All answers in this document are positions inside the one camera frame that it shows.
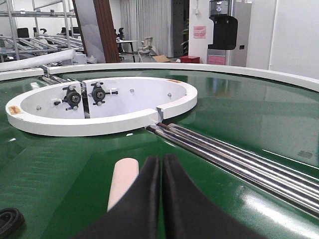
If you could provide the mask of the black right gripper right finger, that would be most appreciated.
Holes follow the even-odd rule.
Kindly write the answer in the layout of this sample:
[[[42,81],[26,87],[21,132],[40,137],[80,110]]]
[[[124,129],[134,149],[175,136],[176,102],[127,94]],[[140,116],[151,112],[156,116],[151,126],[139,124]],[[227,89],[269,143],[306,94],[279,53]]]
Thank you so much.
[[[212,203],[173,154],[163,157],[162,203],[168,239],[262,238]]]

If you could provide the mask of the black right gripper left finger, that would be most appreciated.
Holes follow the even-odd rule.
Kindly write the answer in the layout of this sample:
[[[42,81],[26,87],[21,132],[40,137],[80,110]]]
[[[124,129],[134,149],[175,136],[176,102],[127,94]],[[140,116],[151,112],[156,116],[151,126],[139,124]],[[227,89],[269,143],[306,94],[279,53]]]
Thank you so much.
[[[76,239],[155,239],[160,207],[160,158],[149,156],[115,206]]]

